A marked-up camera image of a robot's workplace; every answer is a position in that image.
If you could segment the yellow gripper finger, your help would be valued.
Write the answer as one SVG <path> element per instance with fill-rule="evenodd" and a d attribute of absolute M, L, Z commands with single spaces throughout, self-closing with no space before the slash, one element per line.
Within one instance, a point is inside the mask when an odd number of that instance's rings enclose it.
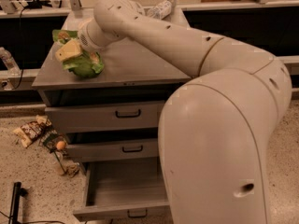
<path fill-rule="evenodd" d="M 68 59 L 80 56 L 83 53 L 82 47 L 76 39 L 72 39 L 55 52 L 58 61 L 64 62 Z"/>

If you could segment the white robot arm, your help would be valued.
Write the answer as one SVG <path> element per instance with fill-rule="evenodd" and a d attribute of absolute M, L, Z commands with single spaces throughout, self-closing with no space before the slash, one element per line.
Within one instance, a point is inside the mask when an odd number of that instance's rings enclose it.
<path fill-rule="evenodd" d="M 266 152 L 292 98 L 285 64 L 230 37 L 98 0 L 83 49 L 133 39 L 191 77 L 166 101 L 158 145 L 174 224 L 270 224 Z"/>

